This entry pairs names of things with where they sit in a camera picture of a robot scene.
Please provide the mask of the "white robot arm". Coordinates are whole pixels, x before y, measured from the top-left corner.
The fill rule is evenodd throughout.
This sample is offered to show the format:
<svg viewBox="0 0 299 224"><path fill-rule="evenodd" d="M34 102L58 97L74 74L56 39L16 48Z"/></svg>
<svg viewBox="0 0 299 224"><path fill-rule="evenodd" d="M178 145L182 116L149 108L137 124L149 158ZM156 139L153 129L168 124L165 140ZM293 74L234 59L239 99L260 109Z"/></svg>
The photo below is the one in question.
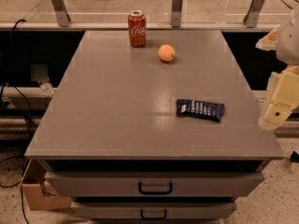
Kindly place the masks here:
<svg viewBox="0 0 299 224"><path fill-rule="evenodd" d="M256 47L274 50L277 59L287 64L280 74L272 72L268 79L258 124L270 131L281 126L299 106L299 7L292 9L289 18L260 39Z"/></svg>

